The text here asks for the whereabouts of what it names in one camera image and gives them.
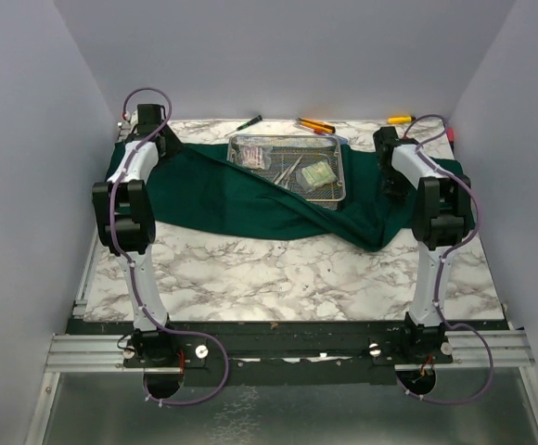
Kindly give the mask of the dark green surgical drape cloth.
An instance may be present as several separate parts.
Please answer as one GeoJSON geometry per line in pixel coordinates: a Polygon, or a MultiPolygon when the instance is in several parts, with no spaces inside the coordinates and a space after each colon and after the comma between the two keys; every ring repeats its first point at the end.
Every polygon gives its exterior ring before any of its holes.
{"type": "Polygon", "coordinates": [[[411,228],[415,193],[397,204],[380,188],[374,153],[342,147],[348,195],[329,210],[227,161],[225,145],[187,144],[150,174],[155,222],[241,237],[296,240],[333,234],[369,252],[411,228]]]}

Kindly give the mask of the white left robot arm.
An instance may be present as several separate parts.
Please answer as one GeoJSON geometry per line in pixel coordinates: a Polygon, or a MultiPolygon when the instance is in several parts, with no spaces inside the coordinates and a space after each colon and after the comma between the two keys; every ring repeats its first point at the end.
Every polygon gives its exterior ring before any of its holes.
{"type": "Polygon", "coordinates": [[[124,140],[122,158],[106,181],[92,187],[98,237],[116,258],[128,288],[134,331],[124,348],[145,366],[185,366],[185,353],[168,332],[152,262],[156,237],[147,180],[160,161],[179,152],[182,143],[168,126],[166,107],[140,104],[124,140]]]}

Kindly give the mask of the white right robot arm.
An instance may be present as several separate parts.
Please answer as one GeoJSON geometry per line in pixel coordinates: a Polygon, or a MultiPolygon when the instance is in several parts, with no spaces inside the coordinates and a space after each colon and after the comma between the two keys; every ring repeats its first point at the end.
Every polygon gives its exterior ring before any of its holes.
{"type": "Polygon", "coordinates": [[[392,126],[374,135],[384,194],[415,193],[411,230],[418,247],[418,270],[412,303],[405,315],[398,351],[408,362],[420,362],[442,350],[447,329],[444,301],[455,252],[470,232],[468,178],[458,184],[449,172],[422,152],[414,139],[400,138],[392,126]]]}

